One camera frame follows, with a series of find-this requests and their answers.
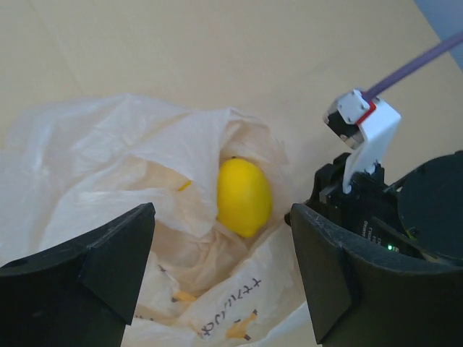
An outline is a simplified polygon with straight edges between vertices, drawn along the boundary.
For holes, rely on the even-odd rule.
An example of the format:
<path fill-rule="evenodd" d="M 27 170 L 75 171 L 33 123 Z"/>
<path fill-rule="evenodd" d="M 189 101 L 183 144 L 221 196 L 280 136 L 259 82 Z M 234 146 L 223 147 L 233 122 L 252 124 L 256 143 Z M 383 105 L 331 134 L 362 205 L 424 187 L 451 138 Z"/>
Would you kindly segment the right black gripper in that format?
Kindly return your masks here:
<path fill-rule="evenodd" d="M 372 173 L 356 173 L 345 193 L 348 157 L 315 172 L 305 206 L 390 252 L 462 266 L 462 152 L 428 160 L 392 184 L 376 163 Z"/>

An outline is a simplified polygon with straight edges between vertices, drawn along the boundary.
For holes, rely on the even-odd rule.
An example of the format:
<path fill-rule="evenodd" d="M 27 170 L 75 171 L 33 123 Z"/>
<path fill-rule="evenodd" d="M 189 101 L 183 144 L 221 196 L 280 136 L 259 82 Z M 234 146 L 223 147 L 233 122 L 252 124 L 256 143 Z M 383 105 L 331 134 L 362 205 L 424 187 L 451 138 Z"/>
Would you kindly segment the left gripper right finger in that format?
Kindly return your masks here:
<path fill-rule="evenodd" d="M 460 267 L 389 251 L 303 204 L 290 218 L 318 344 L 462 344 Z"/>

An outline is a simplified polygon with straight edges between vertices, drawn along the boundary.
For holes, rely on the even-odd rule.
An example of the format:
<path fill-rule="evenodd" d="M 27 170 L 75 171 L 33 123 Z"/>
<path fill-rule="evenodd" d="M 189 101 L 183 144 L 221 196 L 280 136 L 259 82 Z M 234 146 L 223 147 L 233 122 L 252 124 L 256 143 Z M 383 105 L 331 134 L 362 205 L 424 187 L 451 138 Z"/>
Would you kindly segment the translucent printed plastic bag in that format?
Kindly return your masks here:
<path fill-rule="evenodd" d="M 271 218 L 251 239 L 216 218 L 218 168 L 233 157 L 271 183 Z M 150 202 L 154 239 L 123 345 L 267 346 L 310 319 L 284 222 L 294 198 L 286 163 L 270 129 L 233 108 L 117 95 L 34 109 L 1 151 L 1 262 Z"/>

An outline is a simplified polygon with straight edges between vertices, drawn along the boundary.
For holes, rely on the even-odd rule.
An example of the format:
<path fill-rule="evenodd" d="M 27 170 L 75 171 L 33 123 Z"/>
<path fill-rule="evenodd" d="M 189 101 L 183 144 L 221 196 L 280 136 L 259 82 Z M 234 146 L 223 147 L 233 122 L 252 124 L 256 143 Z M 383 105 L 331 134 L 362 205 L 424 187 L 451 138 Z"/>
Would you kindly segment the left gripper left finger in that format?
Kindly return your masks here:
<path fill-rule="evenodd" d="M 155 229 L 153 204 L 1 267 L 2 346 L 120 346 Z"/>

